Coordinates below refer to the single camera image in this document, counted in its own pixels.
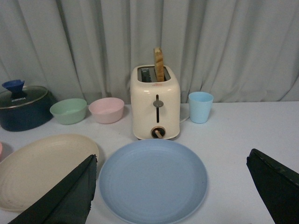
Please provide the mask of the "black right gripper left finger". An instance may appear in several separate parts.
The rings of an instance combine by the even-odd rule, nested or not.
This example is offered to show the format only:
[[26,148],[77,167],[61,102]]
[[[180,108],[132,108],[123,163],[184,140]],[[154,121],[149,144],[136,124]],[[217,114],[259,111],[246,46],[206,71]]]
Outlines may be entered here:
[[12,224],[84,224],[96,188],[97,158],[88,156]]

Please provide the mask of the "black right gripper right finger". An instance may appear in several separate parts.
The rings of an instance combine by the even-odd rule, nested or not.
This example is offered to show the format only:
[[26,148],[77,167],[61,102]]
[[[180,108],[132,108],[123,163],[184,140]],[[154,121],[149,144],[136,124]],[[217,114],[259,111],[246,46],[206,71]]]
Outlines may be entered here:
[[273,221],[297,224],[299,174],[257,149],[251,150],[246,165]]

